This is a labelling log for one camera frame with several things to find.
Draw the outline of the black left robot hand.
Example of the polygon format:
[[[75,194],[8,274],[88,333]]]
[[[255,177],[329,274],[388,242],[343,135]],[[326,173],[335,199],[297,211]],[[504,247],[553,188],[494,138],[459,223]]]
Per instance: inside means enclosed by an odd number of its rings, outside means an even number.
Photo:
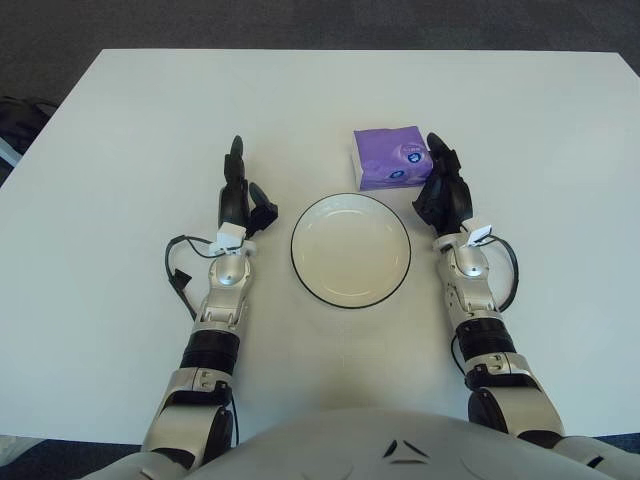
[[[219,194],[218,226],[227,222],[244,227],[246,237],[251,238],[273,224],[279,211],[263,189],[246,179],[243,152],[242,137],[236,135],[224,158],[225,185]]]

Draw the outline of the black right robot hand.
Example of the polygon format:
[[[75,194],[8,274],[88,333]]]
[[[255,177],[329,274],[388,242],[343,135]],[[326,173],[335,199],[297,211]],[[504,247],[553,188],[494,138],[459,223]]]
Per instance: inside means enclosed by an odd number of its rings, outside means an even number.
[[[458,233],[472,218],[473,205],[457,153],[433,132],[427,135],[427,146],[433,169],[412,206],[438,236]]]

